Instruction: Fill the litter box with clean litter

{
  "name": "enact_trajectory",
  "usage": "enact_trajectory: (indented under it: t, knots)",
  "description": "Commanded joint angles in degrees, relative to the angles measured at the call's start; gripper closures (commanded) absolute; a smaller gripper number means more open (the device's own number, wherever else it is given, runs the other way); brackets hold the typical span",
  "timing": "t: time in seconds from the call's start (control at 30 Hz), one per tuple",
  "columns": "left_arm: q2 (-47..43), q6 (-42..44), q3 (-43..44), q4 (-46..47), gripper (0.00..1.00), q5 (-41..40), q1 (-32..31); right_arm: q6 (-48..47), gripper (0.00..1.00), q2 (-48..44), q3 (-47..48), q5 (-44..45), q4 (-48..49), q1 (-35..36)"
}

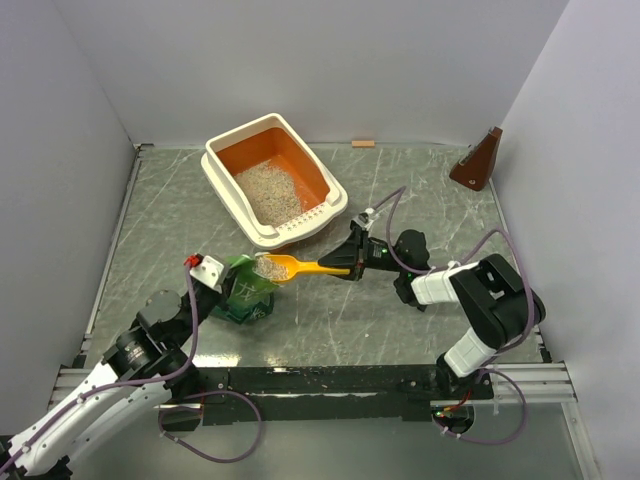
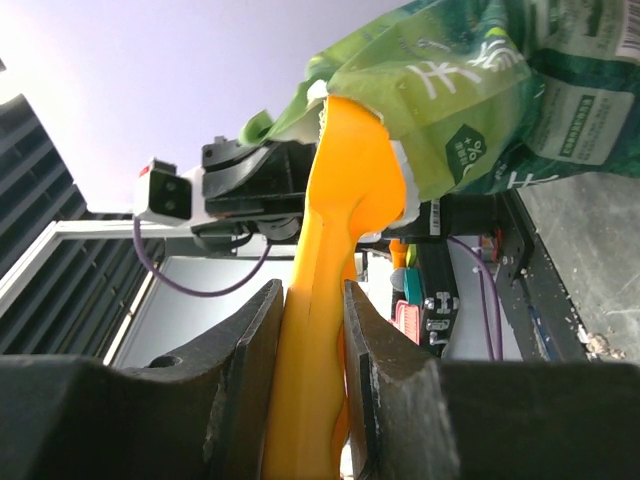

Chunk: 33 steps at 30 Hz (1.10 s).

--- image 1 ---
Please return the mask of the green litter bag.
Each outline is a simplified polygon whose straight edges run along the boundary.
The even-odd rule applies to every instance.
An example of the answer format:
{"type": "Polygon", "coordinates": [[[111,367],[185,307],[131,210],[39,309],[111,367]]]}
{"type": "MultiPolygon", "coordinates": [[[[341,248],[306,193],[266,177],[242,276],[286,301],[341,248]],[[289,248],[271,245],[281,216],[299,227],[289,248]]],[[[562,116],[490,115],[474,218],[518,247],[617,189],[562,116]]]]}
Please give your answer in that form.
{"type": "Polygon", "coordinates": [[[211,315],[236,324],[251,323],[272,314],[278,286],[254,271],[255,258],[239,255],[226,258],[230,266],[223,284],[224,299],[211,315]]]}

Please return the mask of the yellow plastic litter scoop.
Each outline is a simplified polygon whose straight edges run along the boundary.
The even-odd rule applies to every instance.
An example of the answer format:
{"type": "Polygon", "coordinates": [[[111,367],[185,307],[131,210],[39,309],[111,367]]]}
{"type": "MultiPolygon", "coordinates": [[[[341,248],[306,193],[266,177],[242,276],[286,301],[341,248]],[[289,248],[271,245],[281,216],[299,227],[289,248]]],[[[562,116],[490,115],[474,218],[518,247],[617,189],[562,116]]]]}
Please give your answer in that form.
{"type": "Polygon", "coordinates": [[[330,269],[291,255],[270,253],[257,255],[253,266],[254,273],[276,284],[288,283],[300,275],[329,275],[330,269]]]}

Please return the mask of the black bag clip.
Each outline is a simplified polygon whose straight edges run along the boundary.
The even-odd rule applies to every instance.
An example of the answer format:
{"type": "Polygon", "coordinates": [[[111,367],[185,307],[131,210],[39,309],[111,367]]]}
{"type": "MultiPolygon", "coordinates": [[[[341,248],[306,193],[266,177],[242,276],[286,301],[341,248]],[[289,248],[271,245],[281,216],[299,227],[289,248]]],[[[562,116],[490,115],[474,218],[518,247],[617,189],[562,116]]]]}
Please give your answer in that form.
{"type": "Polygon", "coordinates": [[[426,306],[418,302],[417,297],[413,289],[411,288],[411,286],[396,285],[395,290],[402,303],[410,307],[416,308],[421,312],[424,312],[426,310],[426,306]]]}

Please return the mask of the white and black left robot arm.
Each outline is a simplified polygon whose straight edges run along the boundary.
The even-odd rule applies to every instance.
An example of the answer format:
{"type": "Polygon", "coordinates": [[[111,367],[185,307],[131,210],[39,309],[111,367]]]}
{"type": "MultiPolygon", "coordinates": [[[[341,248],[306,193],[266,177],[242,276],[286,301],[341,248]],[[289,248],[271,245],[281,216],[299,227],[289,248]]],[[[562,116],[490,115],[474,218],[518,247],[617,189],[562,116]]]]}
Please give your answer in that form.
{"type": "Polygon", "coordinates": [[[87,377],[56,407],[32,426],[1,442],[1,473],[10,479],[69,477],[71,447],[88,445],[88,430],[116,405],[123,413],[154,398],[184,402],[196,393],[199,372],[193,365],[198,329],[214,308],[227,300],[228,280],[213,287],[187,278],[183,295],[154,293],[130,327],[121,333],[87,377]]]}

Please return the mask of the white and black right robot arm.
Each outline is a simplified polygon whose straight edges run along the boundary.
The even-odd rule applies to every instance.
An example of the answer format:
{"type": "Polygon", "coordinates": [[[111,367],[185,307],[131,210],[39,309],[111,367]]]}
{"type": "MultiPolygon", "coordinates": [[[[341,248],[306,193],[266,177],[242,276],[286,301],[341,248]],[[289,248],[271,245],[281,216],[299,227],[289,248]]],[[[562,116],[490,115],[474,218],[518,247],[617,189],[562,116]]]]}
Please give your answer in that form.
{"type": "Polygon", "coordinates": [[[339,277],[349,281],[360,280],[367,269],[395,272],[397,296],[420,311],[436,304],[460,306],[469,328],[437,359],[430,381],[441,394],[454,399],[471,388],[481,367],[540,323],[546,311],[500,254],[439,272],[429,268],[429,259],[422,232],[405,230],[390,245],[352,223],[349,237],[318,264],[342,269],[339,277]]]}

